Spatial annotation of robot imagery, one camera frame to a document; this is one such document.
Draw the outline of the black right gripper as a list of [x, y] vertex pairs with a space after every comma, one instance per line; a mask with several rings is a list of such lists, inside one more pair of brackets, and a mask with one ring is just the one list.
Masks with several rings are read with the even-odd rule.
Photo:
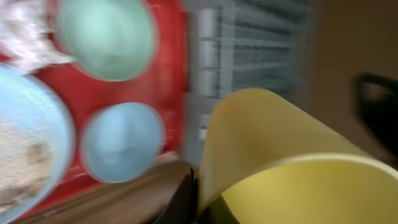
[[[386, 88], [380, 100], [365, 97], [367, 84]], [[397, 156], [397, 80], [373, 73], [359, 73], [354, 80], [356, 112], [361, 122], [394, 156]]]

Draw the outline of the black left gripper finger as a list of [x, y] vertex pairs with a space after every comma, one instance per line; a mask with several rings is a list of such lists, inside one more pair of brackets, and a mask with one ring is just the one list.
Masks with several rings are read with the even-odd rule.
[[197, 217], [198, 179], [191, 168], [154, 224], [191, 224]]

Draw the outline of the light blue bowl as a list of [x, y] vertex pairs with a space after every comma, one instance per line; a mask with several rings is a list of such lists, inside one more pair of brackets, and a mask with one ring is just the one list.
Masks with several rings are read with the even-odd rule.
[[128, 182], [154, 165], [164, 144], [165, 125], [155, 109], [120, 103], [100, 110], [86, 125], [81, 163], [100, 182]]

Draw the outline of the yellow cup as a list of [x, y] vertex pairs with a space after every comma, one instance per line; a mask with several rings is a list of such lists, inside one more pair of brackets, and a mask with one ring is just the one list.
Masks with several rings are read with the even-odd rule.
[[397, 223], [397, 171], [281, 96], [236, 91], [210, 115], [198, 209], [240, 223]]

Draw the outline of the mint green bowl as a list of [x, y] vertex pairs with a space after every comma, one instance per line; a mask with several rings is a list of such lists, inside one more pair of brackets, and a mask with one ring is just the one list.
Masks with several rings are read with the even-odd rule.
[[158, 46], [154, 13], [141, 0], [60, 1], [57, 39], [76, 67], [107, 82], [138, 77]]

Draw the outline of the grey dishwasher rack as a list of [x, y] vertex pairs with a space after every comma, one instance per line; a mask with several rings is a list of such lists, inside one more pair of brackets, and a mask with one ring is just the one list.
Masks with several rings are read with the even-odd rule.
[[211, 111], [259, 87], [304, 106], [317, 44], [318, 1], [184, 0], [188, 90], [183, 159], [199, 164]]

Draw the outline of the red plastic tray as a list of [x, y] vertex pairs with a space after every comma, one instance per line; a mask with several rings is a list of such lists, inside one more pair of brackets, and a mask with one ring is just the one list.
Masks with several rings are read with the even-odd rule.
[[[59, 52], [69, 55], [57, 39], [60, 1], [45, 2], [47, 24], [53, 30], [49, 39]], [[45, 145], [52, 153], [49, 175], [39, 182], [33, 196], [2, 209], [2, 223], [102, 183], [83, 167], [80, 143], [90, 119], [109, 106], [120, 103], [151, 106], [165, 125], [163, 150], [178, 145], [182, 132], [184, 86], [182, 13], [177, 1], [146, 2], [154, 13], [158, 46], [152, 63], [134, 79], [121, 82], [99, 80], [82, 72], [73, 61], [23, 74], [9, 64], [9, 57], [1, 53], [2, 113], [11, 115], [22, 138], [32, 139], [28, 145], [30, 152]]]

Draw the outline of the crumpled white napkin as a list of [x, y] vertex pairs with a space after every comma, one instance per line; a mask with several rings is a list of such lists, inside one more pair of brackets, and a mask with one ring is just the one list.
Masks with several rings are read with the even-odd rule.
[[52, 32], [44, 0], [1, 0], [1, 53], [23, 74], [73, 61], [55, 48]]

